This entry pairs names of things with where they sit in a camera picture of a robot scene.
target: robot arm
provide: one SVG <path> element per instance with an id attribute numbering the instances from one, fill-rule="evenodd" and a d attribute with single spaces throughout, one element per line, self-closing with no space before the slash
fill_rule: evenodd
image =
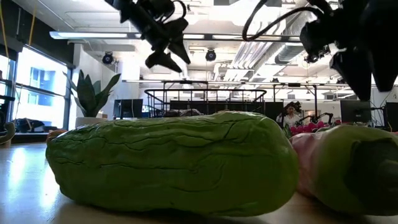
<path id="1" fill-rule="evenodd" d="M 329 116 L 328 124 L 329 124 L 329 125 L 332 125 L 332 123 L 331 123 L 331 119 L 333 118 L 333 114 L 332 114 L 332 113 L 323 113 L 323 114 L 317 116 L 317 117 L 314 119 L 314 121 L 318 122 L 319 119 L 323 118 L 323 117 L 326 116 L 326 115 Z"/>
<path id="2" fill-rule="evenodd" d="M 379 91 L 391 91 L 398 74 L 398 45 L 386 47 L 386 36 L 398 21 L 396 0 L 339 0 L 339 8 L 332 10 L 325 0 L 308 0 L 315 7 L 296 8 L 251 37 L 249 25 L 267 0 L 261 0 L 246 22 L 242 37 L 250 41 L 265 34 L 271 27 L 292 14 L 310 11 L 318 19 L 303 27 L 300 40 L 308 53 L 308 63 L 314 63 L 330 53 L 328 44 L 335 43 L 341 49 L 330 62 L 346 80 L 359 99 L 367 101 L 371 96 L 371 75 Z"/>
<path id="3" fill-rule="evenodd" d="M 185 63 L 191 61 L 183 45 L 182 32 L 187 28 L 188 22 L 184 19 L 187 8 L 180 0 L 105 0 L 109 5 L 120 11 L 121 23 L 129 20 L 141 33 L 141 39 L 146 39 L 154 51 L 145 64 L 152 68 L 161 65 L 176 72 L 181 68 L 171 59 L 170 54 L 165 54 L 168 48 L 179 56 Z M 165 22 L 175 10 L 174 2 L 183 7 L 183 16 L 176 20 Z"/>

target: computer monitor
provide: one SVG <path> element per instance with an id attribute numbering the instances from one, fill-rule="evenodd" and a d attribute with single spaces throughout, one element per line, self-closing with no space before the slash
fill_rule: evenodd
<path id="1" fill-rule="evenodd" d="M 384 117 L 388 122 L 388 126 L 391 126 L 393 132 L 398 131 L 398 103 L 386 103 L 386 109 L 384 110 Z"/>
<path id="2" fill-rule="evenodd" d="M 142 117 L 142 99 L 134 100 L 115 100 L 113 115 L 116 118 L 141 118 Z"/>
<path id="3" fill-rule="evenodd" d="M 283 109 L 283 102 L 266 102 L 266 116 L 274 121 L 276 121 L 276 117 L 281 114 Z"/>
<path id="4" fill-rule="evenodd" d="M 341 100 L 340 110 L 343 123 L 368 123 L 372 120 L 371 104 L 368 101 Z"/>

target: green vegetable toy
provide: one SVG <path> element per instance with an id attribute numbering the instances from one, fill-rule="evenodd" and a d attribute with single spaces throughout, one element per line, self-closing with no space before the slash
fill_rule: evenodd
<path id="1" fill-rule="evenodd" d="M 283 206 L 299 179 L 289 140 L 255 113 L 85 126 L 49 141 L 46 157 L 64 195 L 119 211 L 261 215 Z"/>
<path id="2" fill-rule="evenodd" d="M 396 135 L 341 125 L 290 141 L 300 161 L 300 193 L 339 212 L 398 215 Z"/>

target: wooden table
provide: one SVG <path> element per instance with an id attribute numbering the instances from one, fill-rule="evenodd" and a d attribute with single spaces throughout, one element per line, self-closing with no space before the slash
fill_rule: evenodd
<path id="1" fill-rule="evenodd" d="M 0 223 L 133 224 L 311 224 L 398 223 L 398 217 L 347 216 L 299 194 L 270 214 L 208 218 L 176 211 L 114 213 L 77 205 L 63 196 L 45 160 L 45 144 L 0 149 Z"/>

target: woman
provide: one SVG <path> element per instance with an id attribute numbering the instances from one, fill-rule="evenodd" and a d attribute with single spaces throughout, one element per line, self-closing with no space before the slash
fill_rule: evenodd
<path id="1" fill-rule="evenodd" d="M 293 106 L 288 106 L 286 109 L 287 115 L 284 117 L 284 127 L 289 125 L 289 127 L 292 127 L 296 124 L 297 121 L 300 121 L 300 117 L 296 114 L 294 114 L 294 107 Z M 276 121 L 281 123 L 282 122 L 282 115 L 280 114 L 277 118 Z"/>

